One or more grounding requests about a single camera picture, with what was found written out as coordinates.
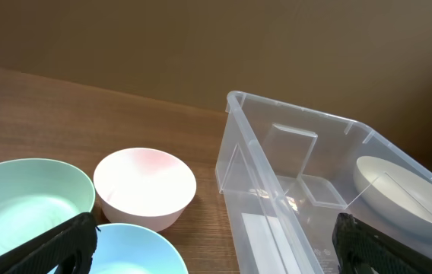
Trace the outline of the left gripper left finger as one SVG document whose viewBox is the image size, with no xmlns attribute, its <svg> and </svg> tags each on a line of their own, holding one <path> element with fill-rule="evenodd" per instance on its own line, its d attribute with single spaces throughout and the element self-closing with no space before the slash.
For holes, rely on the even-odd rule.
<svg viewBox="0 0 432 274">
<path fill-rule="evenodd" d="M 0 274 L 88 274 L 97 222 L 83 212 L 0 256 Z"/>
</svg>

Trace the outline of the cream plate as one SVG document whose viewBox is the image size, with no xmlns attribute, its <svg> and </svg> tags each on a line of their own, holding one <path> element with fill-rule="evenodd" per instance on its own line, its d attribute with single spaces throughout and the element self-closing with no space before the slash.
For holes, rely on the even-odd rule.
<svg viewBox="0 0 432 274">
<path fill-rule="evenodd" d="M 390 161 L 361 156 L 354 166 L 354 185 L 387 221 L 432 239 L 432 183 Z"/>
</svg>

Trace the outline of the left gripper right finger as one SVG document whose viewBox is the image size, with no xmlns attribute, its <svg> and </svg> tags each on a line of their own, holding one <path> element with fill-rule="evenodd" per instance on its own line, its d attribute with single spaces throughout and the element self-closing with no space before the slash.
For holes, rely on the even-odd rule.
<svg viewBox="0 0 432 274">
<path fill-rule="evenodd" d="M 332 243 L 340 273 L 432 273 L 432 259 L 348 213 L 337 216 Z"/>
</svg>

